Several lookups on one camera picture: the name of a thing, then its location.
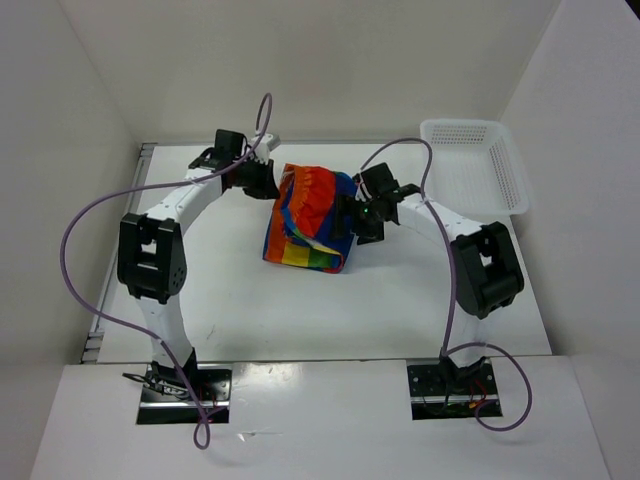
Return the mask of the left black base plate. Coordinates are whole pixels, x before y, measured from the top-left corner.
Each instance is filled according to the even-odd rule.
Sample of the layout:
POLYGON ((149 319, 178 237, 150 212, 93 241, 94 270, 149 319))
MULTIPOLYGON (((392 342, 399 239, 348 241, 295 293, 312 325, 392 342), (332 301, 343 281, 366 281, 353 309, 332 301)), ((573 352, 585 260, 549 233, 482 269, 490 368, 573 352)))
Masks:
MULTIPOLYGON (((184 386, 152 379, 152 369, 144 376, 125 374, 142 384, 136 418, 137 425, 195 425, 200 416, 184 386)), ((230 417, 232 371, 230 368, 205 366, 197 373, 195 393, 209 424, 228 424, 230 417)))

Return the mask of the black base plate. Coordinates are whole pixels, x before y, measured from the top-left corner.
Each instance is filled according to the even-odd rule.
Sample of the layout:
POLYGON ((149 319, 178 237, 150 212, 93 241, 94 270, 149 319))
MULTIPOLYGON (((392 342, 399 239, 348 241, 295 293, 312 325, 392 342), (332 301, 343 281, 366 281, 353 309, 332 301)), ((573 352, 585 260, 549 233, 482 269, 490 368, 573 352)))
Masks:
MULTIPOLYGON (((137 425, 195 425, 200 416, 184 386, 152 379, 152 369, 144 376, 125 374, 142 384, 136 418, 137 425)), ((209 424, 228 424, 230 417, 232 371, 230 368, 205 366, 197 373, 195 393, 209 424)))
POLYGON ((490 363, 466 379, 447 383, 436 363, 409 364, 408 389, 413 421, 501 417, 497 384, 490 363))

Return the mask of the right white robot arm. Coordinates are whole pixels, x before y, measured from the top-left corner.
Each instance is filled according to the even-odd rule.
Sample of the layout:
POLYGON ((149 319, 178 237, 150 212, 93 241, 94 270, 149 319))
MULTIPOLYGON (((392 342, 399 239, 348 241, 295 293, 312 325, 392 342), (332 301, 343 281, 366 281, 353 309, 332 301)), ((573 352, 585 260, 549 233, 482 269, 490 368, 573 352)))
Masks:
POLYGON ((479 323, 510 306, 524 289, 524 276, 507 227, 468 219, 430 200, 419 186, 400 185, 385 163, 354 177, 354 194, 335 201, 334 236, 353 234, 359 245, 384 240, 392 222, 441 242, 450 273, 450 299, 438 359, 440 385, 460 393, 479 373, 484 345, 479 323))

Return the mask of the white perforated plastic basket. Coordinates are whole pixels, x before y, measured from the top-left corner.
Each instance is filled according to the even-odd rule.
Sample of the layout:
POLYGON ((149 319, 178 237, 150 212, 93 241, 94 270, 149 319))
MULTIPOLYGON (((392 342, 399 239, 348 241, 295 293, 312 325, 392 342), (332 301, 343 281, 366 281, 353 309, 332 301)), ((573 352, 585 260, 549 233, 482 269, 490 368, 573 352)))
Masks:
POLYGON ((426 193, 464 216, 512 216, 529 210, 522 158, 496 121, 433 119, 420 124, 433 159, 426 193))

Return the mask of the rainbow striped shorts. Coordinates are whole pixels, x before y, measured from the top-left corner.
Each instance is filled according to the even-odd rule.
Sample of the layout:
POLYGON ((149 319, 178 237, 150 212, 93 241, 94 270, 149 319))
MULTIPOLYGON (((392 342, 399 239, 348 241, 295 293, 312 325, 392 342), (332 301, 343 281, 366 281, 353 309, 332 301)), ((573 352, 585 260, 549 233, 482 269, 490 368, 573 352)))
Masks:
POLYGON ((344 268, 354 234, 333 238, 339 196, 357 187, 344 172, 287 163, 267 227, 262 258, 270 263, 336 274, 344 268))

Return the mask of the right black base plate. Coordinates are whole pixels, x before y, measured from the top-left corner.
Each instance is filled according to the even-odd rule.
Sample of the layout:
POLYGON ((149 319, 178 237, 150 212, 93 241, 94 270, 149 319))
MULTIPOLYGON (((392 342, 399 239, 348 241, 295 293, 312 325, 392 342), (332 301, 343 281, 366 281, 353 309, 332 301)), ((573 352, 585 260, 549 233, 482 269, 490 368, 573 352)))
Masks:
POLYGON ((408 389, 413 421, 501 417, 497 384, 490 363, 466 379, 447 383, 436 363, 409 364, 408 389))

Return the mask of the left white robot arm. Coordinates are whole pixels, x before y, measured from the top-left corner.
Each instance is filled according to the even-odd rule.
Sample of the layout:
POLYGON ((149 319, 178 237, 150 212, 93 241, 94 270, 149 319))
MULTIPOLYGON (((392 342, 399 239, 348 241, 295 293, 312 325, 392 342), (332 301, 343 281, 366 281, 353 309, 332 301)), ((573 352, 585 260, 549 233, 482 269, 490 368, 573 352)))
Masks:
POLYGON ((141 309, 144 328, 154 334, 151 366, 140 379, 148 388, 185 400, 203 385, 180 306, 187 278, 183 237, 231 188, 258 200, 277 199, 271 153, 279 144, 273 134, 248 140, 239 132, 219 129, 214 145, 188 165, 185 185, 144 213, 122 218, 117 277, 141 309))

